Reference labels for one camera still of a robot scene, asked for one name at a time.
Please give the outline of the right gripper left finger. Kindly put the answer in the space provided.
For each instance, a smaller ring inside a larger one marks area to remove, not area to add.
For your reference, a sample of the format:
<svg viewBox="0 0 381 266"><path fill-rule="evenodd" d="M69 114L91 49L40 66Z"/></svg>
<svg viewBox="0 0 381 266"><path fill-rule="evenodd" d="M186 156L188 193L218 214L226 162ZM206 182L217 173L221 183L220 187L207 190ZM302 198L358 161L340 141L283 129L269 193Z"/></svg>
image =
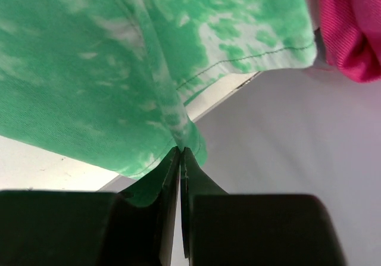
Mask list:
<svg viewBox="0 0 381 266"><path fill-rule="evenodd" d="M3 190L2 265L170 265L180 151L120 192Z"/></svg>

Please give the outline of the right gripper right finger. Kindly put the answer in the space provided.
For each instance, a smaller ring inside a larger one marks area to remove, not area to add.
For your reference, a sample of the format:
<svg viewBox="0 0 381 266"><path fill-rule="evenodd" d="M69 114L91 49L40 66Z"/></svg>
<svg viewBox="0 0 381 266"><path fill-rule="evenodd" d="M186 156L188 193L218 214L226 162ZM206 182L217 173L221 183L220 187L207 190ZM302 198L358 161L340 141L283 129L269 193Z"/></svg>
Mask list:
<svg viewBox="0 0 381 266"><path fill-rule="evenodd" d="M182 236L190 265L345 265L330 215L309 194L229 194L180 159Z"/></svg>

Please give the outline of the green tie-dye trousers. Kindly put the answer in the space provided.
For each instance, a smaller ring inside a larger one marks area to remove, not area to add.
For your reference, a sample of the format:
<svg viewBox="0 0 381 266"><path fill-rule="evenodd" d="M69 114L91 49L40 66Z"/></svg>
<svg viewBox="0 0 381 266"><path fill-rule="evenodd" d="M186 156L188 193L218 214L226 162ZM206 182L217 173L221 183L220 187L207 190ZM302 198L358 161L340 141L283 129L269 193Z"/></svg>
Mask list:
<svg viewBox="0 0 381 266"><path fill-rule="evenodd" d="M261 71L316 57L305 0L1 0L1 189L98 190Z"/></svg>

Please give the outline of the folded pink trousers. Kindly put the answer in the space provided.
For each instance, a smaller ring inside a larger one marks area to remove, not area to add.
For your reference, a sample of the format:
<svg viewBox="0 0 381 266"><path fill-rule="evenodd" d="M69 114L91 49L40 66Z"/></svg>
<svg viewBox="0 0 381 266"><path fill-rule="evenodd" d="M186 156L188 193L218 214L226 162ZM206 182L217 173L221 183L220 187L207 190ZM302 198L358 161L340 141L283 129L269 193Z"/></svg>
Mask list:
<svg viewBox="0 0 381 266"><path fill-rule="evenodd" d="M327 62L349 79L380 79L380 0L319 0Z"/></svg>

